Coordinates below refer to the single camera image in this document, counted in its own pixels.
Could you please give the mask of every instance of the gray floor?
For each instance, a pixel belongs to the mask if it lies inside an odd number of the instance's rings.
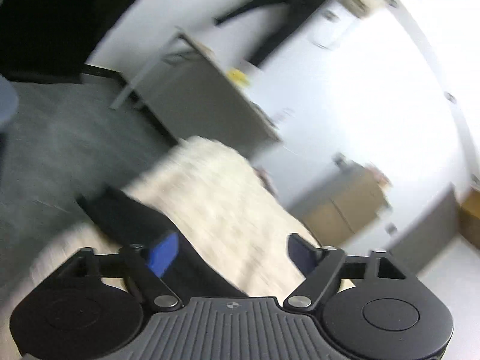
[[[458,235],[418,278],[453,315],[454,332],[442,360],[480,359],[480,251]]]
[[[53,236],[86,218],[75,196],[124,186],[169,149],[131,104],[108,109],[119,90],[113,80],[85,81],[14,84],[20,108],[0,188],[0,302]]]

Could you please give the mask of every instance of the black fabric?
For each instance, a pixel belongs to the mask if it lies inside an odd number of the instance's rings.
[[[15,81],[80,83],[83,64],[134,1],[5,0],[0,74]]]
[[[107,187],[101,196],[91,201],[80,198],[78,204],[102,232],[123,246],[135,243],[154,246],[166,231],[177,232],[179,253],[162,280],[184,303],[191,297],[247,298],[211,268],[161,212],[112,187]]]
[[[251,9],[264,5],[287,3],[289,11],[285,22],[272,35],[268,36],[248,58],[248,61],[259,66],[286,38],[296,31],[326,0],[251,0],[245,5],[216,19],[217,24]]]

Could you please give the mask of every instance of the white fluffy cloth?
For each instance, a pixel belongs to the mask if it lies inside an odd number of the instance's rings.
[[[287,237],[310,233],[266,191],[249,163],[219,142],[193,137],[125,189],[164,212],[199,254],[222,276],[251,296],[276,296],[280,304],[303,280],[286,252]],[[114,253],[91,223],[66,231],[40,254],[2,310],[0,358],[18,360],[8,327],[15,306],[77,249]]]

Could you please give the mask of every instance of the cabinet door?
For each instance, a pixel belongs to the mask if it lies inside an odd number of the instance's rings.
[[[273,140],[266,122],[208,61],[173,69],[144,101],[175,138],[218,140],[247,158]]]
[[[353,235],[332,202],[319,205],[304,217],[303,222],[323,246],[339,246]]]
[[[332,201],[354,233],[377,219],[377,212],[387,205],[382,190],[370,172],[364,172],[352,180]]]

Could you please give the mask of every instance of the circular motor cap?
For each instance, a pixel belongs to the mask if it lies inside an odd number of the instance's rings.
[[[15,308],[10,331],[21,354],[90,360],[125,346],[142,321],[140,304],[119,288],[38,288]]]
[[[334,295],[320,322],[347,354],[374,360],[428,359],[453,333],[450,311],[415,280],[364,280]]]

